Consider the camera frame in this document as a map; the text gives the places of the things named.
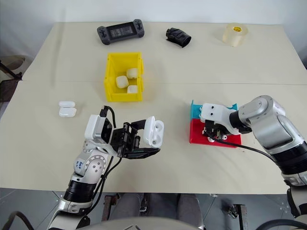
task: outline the wall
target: wall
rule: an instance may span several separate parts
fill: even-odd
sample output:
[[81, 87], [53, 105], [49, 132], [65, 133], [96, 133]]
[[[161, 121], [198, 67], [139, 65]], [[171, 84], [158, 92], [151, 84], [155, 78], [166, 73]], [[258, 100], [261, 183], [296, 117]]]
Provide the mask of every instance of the wall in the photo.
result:
[[34, 58], [54, 22], [135, 18], [283, 24], [301, 59], [307, 59], [307, 0], [0, 0], [0, 55]]

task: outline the person's leg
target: person's leg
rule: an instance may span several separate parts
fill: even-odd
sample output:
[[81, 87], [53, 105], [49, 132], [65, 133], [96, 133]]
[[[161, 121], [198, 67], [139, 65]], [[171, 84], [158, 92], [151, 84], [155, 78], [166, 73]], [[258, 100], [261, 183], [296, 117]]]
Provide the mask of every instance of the person's leg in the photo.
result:
[[144, 193], [125, 193], [116, 204], [109, 220], [138, 217]]
[[177, 207], [177, 219], [203, 229], [201, 208], [195, 194], [180, 195]]

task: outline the tiled floor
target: tiled floor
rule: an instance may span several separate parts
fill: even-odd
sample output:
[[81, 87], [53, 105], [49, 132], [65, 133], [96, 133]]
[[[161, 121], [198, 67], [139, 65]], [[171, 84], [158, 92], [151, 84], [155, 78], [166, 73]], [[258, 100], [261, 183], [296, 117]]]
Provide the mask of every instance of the tiled floor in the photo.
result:
[[[19, 190], [0, 188], [0, 227], [2, 228], [12, 211], [23, 212], [34, 229], [45, 230], [63, 192]], [[155, 205], [151, 215], [175, 218], [177, 196], [175, 194], [153, 194]], [[248, 226], [253, 230], [261, 223], [271, 219], [292, 219], [287, 206], [286, 195], [218, 195], [197, 194], [207, 230], [238, 230], [238, 219], [225, 214], [231, 204], [245, 204], [248, 210]], [[103, 210], [102, 196], [99, 204], [90, 213], [91, 223], [101, 220]], [[26, 230], [21, 220], [16, 218], [12, 230]], [[287, 230], [287, 227], [274, 228]]]

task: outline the yellow plastic crate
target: yellow plastic crate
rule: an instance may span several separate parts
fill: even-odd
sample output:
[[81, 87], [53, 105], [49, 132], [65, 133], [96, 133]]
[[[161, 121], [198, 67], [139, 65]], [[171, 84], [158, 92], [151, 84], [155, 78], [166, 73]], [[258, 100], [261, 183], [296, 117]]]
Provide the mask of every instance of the yellow plastic crate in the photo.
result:
[[[128, 79], [129, 85], [137, 85], [137, 93], [127, 93], [127, 88], [119, 89], [115, 79], [118, 76], [126, 75], [128, 69], [138, 68], [138, 77]], [[142, 100], [144, 72], [141, 52], [135, 53], [109, 53], [106, 63], [105, 90], [106, 99], [109, 102], [137, 102]]]

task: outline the white table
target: white table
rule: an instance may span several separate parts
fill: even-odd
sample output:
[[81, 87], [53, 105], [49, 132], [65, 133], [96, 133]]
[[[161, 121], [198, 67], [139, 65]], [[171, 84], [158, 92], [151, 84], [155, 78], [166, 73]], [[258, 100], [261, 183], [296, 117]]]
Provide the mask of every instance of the white table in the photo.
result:
[[[101, 44], [95, 34], [102, 24], [106, 23], [56, 24], [24, 81], [19, 82], [0, 122], [0, 187], [65, 190], [88, 118], [107, 104], [114, 108], [118, 126], [154, 115], [164, 121], [165, 135], [156, 155], [123, 160], [108, 177], [106, 192], [286, 192], [279, 168], [262, 155], [189, 143], [192, 99], [196, 104], [242, 105], [263, 94], [283, 105], [307, 137], [306, 70], [280, 26], [248, 26], [250, 36], [242, 46], [233, 48], [211, 36], [223, 30], [222, 24], [146, 23], [144, 38], [110, 46]], [[181, 49], [165, 41], [168, 27], [179, 27], [192, 35], [191, 43]], [[57, 37], [59, 31], [62, 40]], [[76, 40], [71, 39], [77, 32]], [[271, 49], [260, 55], [263, 46]], [[143, 53], [142, 102], [106, 102], [102, 82], [105, 60], [107, 52], [115, 51]], [[227, 58], [228, 62], [222, 53], [233, 58]], [[279, 60], [279, 64], [269, 59]], [[233, 65], [238, 67], [240, 61], [248, 68], [235, 71]], [[60, 100], [76, 102], [74, 118], [58, 116]], [[242, 141], [261, 149], [252, 134], [243, 135]]]

